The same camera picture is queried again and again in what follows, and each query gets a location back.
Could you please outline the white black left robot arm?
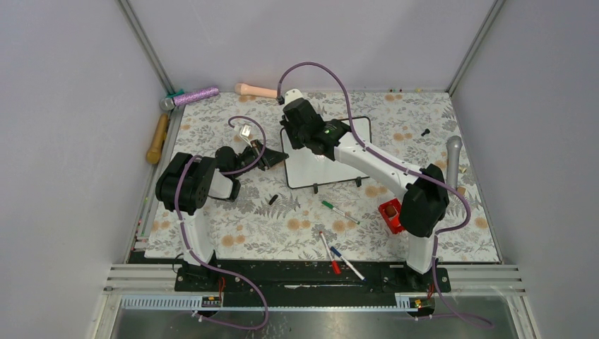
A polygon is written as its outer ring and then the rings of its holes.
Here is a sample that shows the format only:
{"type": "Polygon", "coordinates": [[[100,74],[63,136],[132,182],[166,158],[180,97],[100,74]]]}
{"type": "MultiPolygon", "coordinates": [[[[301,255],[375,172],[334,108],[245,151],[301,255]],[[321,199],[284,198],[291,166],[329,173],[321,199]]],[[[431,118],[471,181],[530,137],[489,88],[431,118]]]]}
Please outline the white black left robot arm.
{"type": "Polygon", "coordinates": [[[223,146],[213,157],[178,152],[170,160],[157,181],[155,196],[179,219],[182,259],[197,266],[191,279],[199,288],[211,290],[219,281],[218,269],[207,264],[215,253],[203,211],[208,199],[235,201],[241,190],[239,176],[256,168],[269,170],[288,158],[287,153],[254,140],[240,153],[223,146]]]}

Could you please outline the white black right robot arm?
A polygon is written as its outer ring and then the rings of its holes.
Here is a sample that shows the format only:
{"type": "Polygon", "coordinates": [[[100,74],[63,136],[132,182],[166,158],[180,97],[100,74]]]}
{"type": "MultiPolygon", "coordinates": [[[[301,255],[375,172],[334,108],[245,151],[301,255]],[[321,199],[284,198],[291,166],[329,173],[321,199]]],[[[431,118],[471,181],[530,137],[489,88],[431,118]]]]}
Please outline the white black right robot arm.
{"type": "Polygon", "coordinates": [[[399,223],[408,233],[405,281],[422,291],[433,281],[433,233],[444,219],[449,195],[442,170],[402,164],[365,139],[356,138],[348,121],[325,121],[303,97],[286,99],[281,125],[295,149],[306,148],[375,179],[401,202],[399,223]]]}

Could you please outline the black marker cap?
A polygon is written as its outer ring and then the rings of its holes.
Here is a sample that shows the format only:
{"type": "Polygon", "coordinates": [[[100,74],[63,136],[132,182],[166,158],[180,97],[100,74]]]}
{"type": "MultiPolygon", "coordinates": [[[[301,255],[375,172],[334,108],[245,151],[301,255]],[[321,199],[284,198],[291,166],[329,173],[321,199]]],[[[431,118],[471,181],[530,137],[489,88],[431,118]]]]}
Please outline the black marker cap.
{"type": "Polygon", "coordinates": [[[273,196],[271,197],[271,199],[269,200],[268,204],[269,204],[270,206],[271,206],[271,205],[273,205],[273,204],[276,202],[276,200],[277,200],[277,199],[278,199],[278,194],[275,194],[275,195],[273,195],[273,196]]]}

